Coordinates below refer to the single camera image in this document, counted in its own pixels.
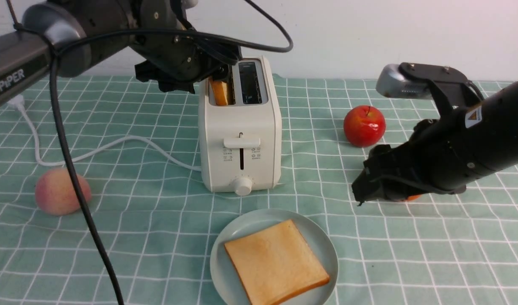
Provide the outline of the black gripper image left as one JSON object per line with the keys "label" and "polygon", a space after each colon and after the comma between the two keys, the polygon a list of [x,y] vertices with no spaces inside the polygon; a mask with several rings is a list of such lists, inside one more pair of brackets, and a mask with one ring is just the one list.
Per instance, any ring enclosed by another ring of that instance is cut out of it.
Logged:
{"label": "black gripper image left", "polygon": [[[132,0],[131,8],[139,29],[192,31],[186,9],[196,4],[195,0]],[[238,46],[181,34],[137,35],[131,48],[145,59],[135,66],[136,79],[156,81],[162,92],[194,93],[193,85],[208,77],[226,80],[243,57]]]}

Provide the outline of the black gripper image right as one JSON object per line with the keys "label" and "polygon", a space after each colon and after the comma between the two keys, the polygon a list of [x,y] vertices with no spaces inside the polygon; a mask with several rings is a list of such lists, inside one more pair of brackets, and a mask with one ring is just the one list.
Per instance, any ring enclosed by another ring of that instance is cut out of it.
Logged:
{"label": "black gripper image right", "polygon": [[379,144],[370,150],[363,170],[352,182],[352,193],[360,206],[372,200],[403,202],[423,194],[454,195],[467,190],[466,185],[449,190],[434,186],[425,177],[424,167],[417,162],[412,150],[416,139],[436,123],[436,119],[421,120],[404,144],[397,147]]}

